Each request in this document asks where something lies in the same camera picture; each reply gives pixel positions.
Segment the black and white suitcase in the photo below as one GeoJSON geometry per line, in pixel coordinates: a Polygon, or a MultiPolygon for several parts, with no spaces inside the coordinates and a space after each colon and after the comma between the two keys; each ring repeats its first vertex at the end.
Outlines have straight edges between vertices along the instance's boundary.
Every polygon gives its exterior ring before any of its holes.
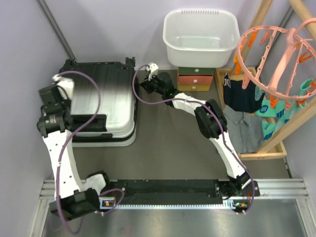
{"type": "Polygon", "coordinates": [[[139,92],[138,80],[134,79],[135,59],[125,62],[78,63],[67,59],[60,72],[79,71],[90,76],[100,92],[84,77],[67,74],[75,83],[71,102],[72,130],[88,121],[97,112],[96,118],[77,133],[73,147],[124,147],[136,138],[139,92]]]}

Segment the white plastic basin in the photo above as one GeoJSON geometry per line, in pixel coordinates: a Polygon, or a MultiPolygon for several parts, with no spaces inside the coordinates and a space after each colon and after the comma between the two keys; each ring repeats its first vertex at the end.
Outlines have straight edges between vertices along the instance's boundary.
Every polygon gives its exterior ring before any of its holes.
{"type": "Polygon", "coordinates": [[[240,33],[229,11],[184,8],[166,15],[162,38],[173,66],[220,68],[227,64],[240,33]]]}

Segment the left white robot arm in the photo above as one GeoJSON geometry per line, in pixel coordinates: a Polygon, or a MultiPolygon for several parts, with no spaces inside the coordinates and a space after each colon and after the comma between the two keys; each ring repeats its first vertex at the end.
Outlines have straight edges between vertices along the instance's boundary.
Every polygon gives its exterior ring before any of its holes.
{"type": "Polygon", "coordinates": [[[112,184],[104,171],[90,174],[82,182],[72,147],[70,99],[63,97],[58,85],[39,90],[43,105],[37,129],[48,149],[55,180],[52,214],[71,221],[98,210],[99,196],[106,196],[112,184]]]}

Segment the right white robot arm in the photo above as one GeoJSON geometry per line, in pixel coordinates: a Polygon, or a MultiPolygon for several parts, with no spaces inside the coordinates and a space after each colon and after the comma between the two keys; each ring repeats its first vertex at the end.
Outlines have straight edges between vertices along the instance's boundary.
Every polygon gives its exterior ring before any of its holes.
{"type": "Polygon", "coordinates": [[[165,103],[174,109],[193,115],[201,134],[210,140],[217,149],[225,165],[231,191],[240,196],[250,187],[252,197],[254,197],[253,177],[233,148],[229,138],[227,120],[215,100],[195,99],[176,89],[168,73],[160,73],[152,78],[146,76],[140,86],[148,94],[155,92],[161,95],[162,100],[156,104],[165,103]]]}

